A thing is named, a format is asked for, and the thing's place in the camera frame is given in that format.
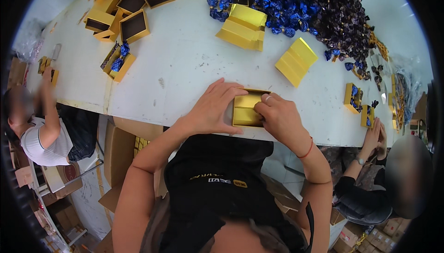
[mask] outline white t-shirt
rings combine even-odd
[[[59,118],[59,120],[60,134],[48,148],[43,148],[40,142],[40,127],[45,124],[42,118],[33,117],[31,123],[35,126],[27,129],[20,137],[20,145],[26,156],[38,165],[47,167],[69,165],[66,157],[71,151],[72,141],[62,119]]]

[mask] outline red string bracelet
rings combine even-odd
[[[305,154],[304,156],[302,156],[302,157],[298,157],[299,159],[303,159],[303,158],[305,158],[306,156],[308,156],[308,154],[310,154],[310,152],[311,152],[311,149],[313,148],[313,138],[310,136],[310,138],[311,138],[311,145],[310,145],[310,149],[308,150],[308,153],[307,154]]]

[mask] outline table surface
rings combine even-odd
[[[431,75],[426,41],[406,0],[362,3],[372,18],[369,24],[376,26],[376,35],[390,53],[426,56],[421,63],[425,74]],[[113,82],[100,68],[113,43],[99,42],[92,31],[84,28],[84,23],[77,24],[92,5],[93,0],[74,1],[42,33],[44,43],[39,58],[51,57],[54,45],[62,44],[58,59],[52,62],[60,71],[55,89],[60,103],[171,126],[191,110],[209,84],[224,77],[226,81],[271,90],[293,100],[316,144],[362,146],[366,128],[360,126],[361,115],[353,114],[343,105],[345,85],[353,82],[364,91],[363,104],[380,102],[375,115],[386,125],[388,146],[401,135],[391,129],[391,111],[387,104],[382,104],[374,81],[358,80],[345,70],[344,63],[351,59],[326,62],[326,46],[301,31],[288,38],[266,29],[262,52],[243,50],[214,36],[222,23],[209,16],[206,0],[176,0],[155,9],[146,8],[151,34],[130,44],[130,51],[137,59],[121,83]],[[274,64],[299,37],[319,59],[295,88]],[[37,63],[30,66],[27,78],[30,90],[35,90],[41,79],[37,69]],[[384,76],[384,81],[390,88],[389,76]],[[230,108],[226,112],[227,121]],[[242,137],[275,140],[263,128],[244,128]]]

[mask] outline clear plastic wrap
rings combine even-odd
[[[416,105],[424,92],[427,92],[427,84],[422,82],[422,67],[419,57],[407,58],[398,54],[390,55],[390,64],[393,73],[396,73],[397,91],[404,98],[404,125],[410,122]]]
[[[21,25],[14,40],[14,50],[20,61],[33,63],[36,61],[43,44],[42,26],[36,18]]]

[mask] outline woman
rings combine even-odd
[[[61,105],[60,116],[52,96],[52,67],[43,72],[40,100],[44,119],[34,116],[29,91],[23,86],[3,96],[2,123],[10,143],[23,148],[38,165],[58,166],[90,157],[94,153],[98,115]]]
[[[273,143],[211,133],[242,134],[224,112],[240,84],[211,84],[186,116],[140,151],[123,183],[113,224],[116,253],[316,252],[328,249],[333,185],[292,101],[264,94],[255,109],[264,128],[301,157],[309,182],[293,222],[260,177]],[[154,174],[166,165],[168,194],[154,197]]]
[[[333,206],[345,218],[360,225],[376,225],[388,218],[399,217],[390,204],[385,190],[385,169],[381,168],[374,179],[373,190],[354,185],[363,165],[376,154],[376,165],[387,161],[387,134],[384,124],[375,119],[374,127],[365,135],[364,145],[334,188]]]

